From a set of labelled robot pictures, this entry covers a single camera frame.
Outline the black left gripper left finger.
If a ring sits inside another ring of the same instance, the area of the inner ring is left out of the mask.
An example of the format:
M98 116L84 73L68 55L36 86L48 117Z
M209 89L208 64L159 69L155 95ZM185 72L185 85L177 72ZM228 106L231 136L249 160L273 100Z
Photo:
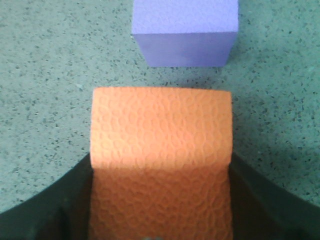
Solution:
M86 240L93 169L87 154L39 194L1 213L2 240Z

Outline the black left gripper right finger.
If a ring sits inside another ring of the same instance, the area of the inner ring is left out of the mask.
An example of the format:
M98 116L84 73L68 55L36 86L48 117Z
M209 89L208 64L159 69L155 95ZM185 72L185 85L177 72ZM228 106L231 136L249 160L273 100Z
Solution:
M274 184L235 153L229 164L235 240L318 240L320 208Z

